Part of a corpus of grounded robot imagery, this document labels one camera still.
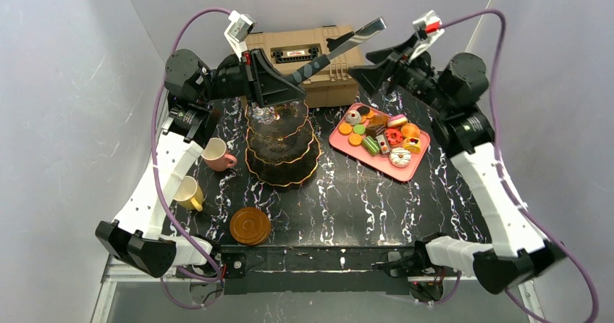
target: black marble table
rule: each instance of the black marble table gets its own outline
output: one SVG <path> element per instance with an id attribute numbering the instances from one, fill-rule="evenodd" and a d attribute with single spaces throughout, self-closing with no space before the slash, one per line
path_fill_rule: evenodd
<path id="1" fill-rule="evenodd" d="M 196 214 L 173 204 L 177 218 L 190 233 L 222 245 L 237 244 L 229 223 L 246 206 L 269 216 L 272 233 L 264 245 L 270 246 L 390 247 L 409 245 L 421 235 L 439 231 L 489 242 L 471 192 L 434 140 L 431 111 L 400 91 L 373 98 L 361 93 L 357 101 L 388 114 L 405 114 L 431 135 L 431 145 L 408 183 L 394 181 L 330 147 L 328 137 L 346 106 L 310 110 L 323 154 L 309 181 L 294 189 L 260 182 L 245 165 L 247 122 L 240 102 L 227 100 L 216 105 L 224 110 L 224 118 L 215 136 L 227 141 L 239 162 L 226 172 L 214 172 L 199 159 L 188 174 L 197 177 L 205 204 L 216 213 Z"/>

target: white wall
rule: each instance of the white wall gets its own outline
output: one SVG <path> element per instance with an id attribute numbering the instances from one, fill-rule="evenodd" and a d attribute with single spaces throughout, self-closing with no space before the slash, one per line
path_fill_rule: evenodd
<path id="1" fill-rule="evenodd" d="M 258 21 L 256 31 L 283 31 L 321 25 L 350 24 L 354 28 L 384 16 L 388 28 L 361 46 L 362 52 L 402 43 L 413 32 L 411 22 L 430 9 L 451 20 L 486 6 L 489 0 L 131 0 L 158 52 L 166 59 L 177 28 L 204 7 L 246 12 Z M 222 36 L 227 18 L 211 14 L 195 22 L 184 35 L 183 48 L 193 50 L 213 68 L 230 54 Z M 444 35 L 432 48 L 433 62 L 445 64 L 462 51 L 476 27 L 464 25 Z"/>
<path id="2" fill-rule="evenodd" d="M 88 322 L 162 61 L 129 0 L 0 0 L 3 322 Z"/>
<path id="3" fill-rule="evenodd" d="M 497 91 L 505 162 L 529 209 L 588 268 L 600 293 L 598 322 L 614 322 L 614 0 L 494 0 L 492 7 L 504 11 L 509 28 Z M 488 64 L 498 28 L 496 17 L 484 20 L 471 49 Z M 571 262 L 536 287 L 549 320 L 587 318 L 588 290 Z"/>

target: toy pastry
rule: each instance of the toy pastry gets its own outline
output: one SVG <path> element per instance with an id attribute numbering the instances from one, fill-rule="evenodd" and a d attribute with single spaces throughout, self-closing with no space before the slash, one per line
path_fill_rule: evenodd
<path id="1" fill-rule="evenodd" d="M 420 139 L 417 137 L 406 138 L 405 140 L 403 140 L 403 148 L 407 149 L 412 154 L 420 154 Z"/>
<path id="2" fill-rule="evenodd" d="M 379 146 L 371 136 L 366 136 L 363 139 L 362 146 L 366 149 L 366 151 L 368 151 L 369 154 L 371 154 L 371 156 L 376 156 L 379 153 Z"/>
<path id="3" fill-rule="evenodd" d="M 353 131 L 359 135 L 364 135 L 365 127 L 362 124 L 354 125 Z"/>
<path id="4" fill-rule="evenodd" d="M 363 136 L 359 135 L 358 133 L 353 133 L 348 138 L 348 142 L 350 142 L 350 144 L 355 147 L 358 147 L 362 141 L 363 141 Z"/>
<path id="5" fill-rule="evenodd" d="M 411 160 L 411 153 L 405 148 L 394 148 L 390 151 L 389 159 L 395 167 L 407 167 Z"/>
<path id="6" fill-rule="evenodd" d="M 388 129 L 384 131 L 384 136 L 388 140 L 391 147 L 398 147 L 403 143 L 403 135 L 397 129 Z"/>
<path id="7" fill-rule="evenodd" d="M 367 115 L 371 111 L 371 109 L 367 106 L 360 106 L 356 109 L 356 111 L 358 111 L 358 113 L 360 113 L 361 115 Z"/>
<path id="8" fill-rule="evenodd" d="M 384 124 L 371 124 L 371 123 L 369 123 L 366 126 L 365 134 L 367 136 L 371 136 L 372 138 L 375 138 L 378 135 L 383 134 L 384 131 L 386 131 L 386 129 L 387 129 L 387 127 Z"/>
<path id="9" fill-rule="evenodd" d="M 388 117 L 387 115 L 383 115 L 383 114 L 374 115 L 369 120 L 369 125 L 386 125 L 388 123 L 389 118 L 390 117 Z"/>
<path id="10" fill-rule="evenodd" d="M 386 136 L 379 135 L 375 137 L 375 140 L 377 141 L 377 144 L 379 145 L 379 150 L 382 152 L 382 154 L 388 154 L 390 152 L 390 144 L 388 144 Z"/>
<path id="11" fill-rule="evenodd" d="M 407 124 L 401 127 L 401 133 L 403 134 L 403 137 L 405 138 L 420 137 L 420 129 L 418 129 L 418 126 L 416 126 L 416 124 L 412 124 L 410 122 L 408 122 Z"/>
<path id="12" fill-rule="evenodd" d="M 407 124 L 407 117 L 402 114 L 388 119 L 388 127 L 400 127 Z"/>
<path id="13" fill-rule="evenodd" d="M 345 115 L 345 121 L 354 126 L 361 123 L 361 114 L 358 111 L 348 111 Z"/>
<path id="14" fill-rule="evenodd" d="M 352 133 L 352 125 L 344 122 L 343 124 L 339 125 L 339 132 L 341 135 L 350 135 Z"/>

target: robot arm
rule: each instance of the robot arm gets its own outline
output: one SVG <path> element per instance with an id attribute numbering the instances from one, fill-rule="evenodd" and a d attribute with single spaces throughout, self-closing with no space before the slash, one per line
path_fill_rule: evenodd
<path id="1" fill-rule="evenodd" d="M 244 40 L 255 22 L 233 11 L 224 37 L 234 54 L 215 70 L 192 51 L 174 52 L 166 63 L 164 87 L 169 91 L 169 116 L 162 125 L 156 147 L 162 195 L 173 200 L 183 177 L 201 155 L 220 120 L 221 114 L 210 101 L 244 96 L 258 106 L 274 106 L 304 99 L 300 84 L 324 69 L 330 60 L 384 30 L 382 18 L 356 31 L 348 42 L 328 55 L 321 55 L 291 75 L 281 75 L 264 56 L 262 49 L 247 50 Z M 160 277 L 172 267 L 205 265 L 206 257 L 182 236 L 162 235 L 166 212 L 154 185 L 151 160 L 128 202 L 112 222 L 100 222 L 96 237 L 116 259 L 152 277 Z M 207 253 L 215 252 L 215 242 L 200 235 L 195 241 Z"/>
<path id="2" fill-rule="evenodd" d="M 564 255 L 525 219 L 501 185 L 494 131 L 476 105 L 489 85 L 484 62 L 463 52 L 443 71 L 431 67 L 426 49 L 443 34 L 440 23 L 433 11 L 426 13 L 413 23 L 416 33 L 406 42 L 368 53 L 375 65 L 350 68 L 349 73 L 371 95 L 390 79 L 388 92 L 401 87 L 438 112 L 432 122 L 435 138 L 467 182 L 491 234 L 492 244 L 430 235 L 416 241 L 404 266 L 452 267 L 475 274 L 486 290 L 500 293 L 540 275 Z M 513 184 L 510 188 L 516 191 Z"/>

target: label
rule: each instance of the label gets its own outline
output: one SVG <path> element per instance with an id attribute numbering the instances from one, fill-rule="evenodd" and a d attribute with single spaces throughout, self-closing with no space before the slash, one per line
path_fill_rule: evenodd
<path id="1" fill-rule="evenodd" d="M 304 50 L 286 51 L 286 56 L 304 56 L 304 55 L 307 55 L 307 53 Z"/>

